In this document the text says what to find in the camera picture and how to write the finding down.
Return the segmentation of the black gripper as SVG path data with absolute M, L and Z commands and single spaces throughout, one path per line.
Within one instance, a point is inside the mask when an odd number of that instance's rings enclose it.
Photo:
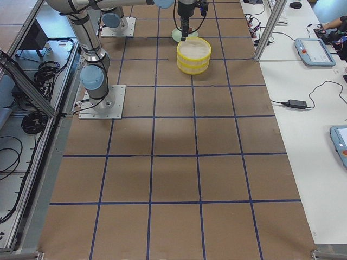
M 181 17 L 181 41 L 189 34 L 189 18 L 194 14 L 194 0 L 179 0 L 178 15 Z

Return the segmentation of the person's hand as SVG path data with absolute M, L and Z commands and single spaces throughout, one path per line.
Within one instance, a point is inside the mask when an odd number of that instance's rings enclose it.
M 329 30 L 329 29 L 330 29 L 330 24 L 329 24 L 329 23 L 324 24 L 324 25 L 322 26 L 322 29 L 323 29 L 323 30 Z

